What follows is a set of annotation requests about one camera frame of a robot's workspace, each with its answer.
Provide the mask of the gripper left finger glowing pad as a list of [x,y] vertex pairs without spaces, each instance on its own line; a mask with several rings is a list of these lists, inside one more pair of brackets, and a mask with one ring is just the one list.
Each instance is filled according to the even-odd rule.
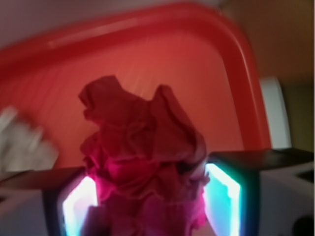
[[0,175],[2,236],[79,236],[96,205],[95,182],[84,167]]

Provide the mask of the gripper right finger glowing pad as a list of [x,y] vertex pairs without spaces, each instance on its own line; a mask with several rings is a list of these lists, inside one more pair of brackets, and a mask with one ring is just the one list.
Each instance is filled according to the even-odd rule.
[[315,157],[295,148],[212,152],[205,213],[217,236],[312,236]]

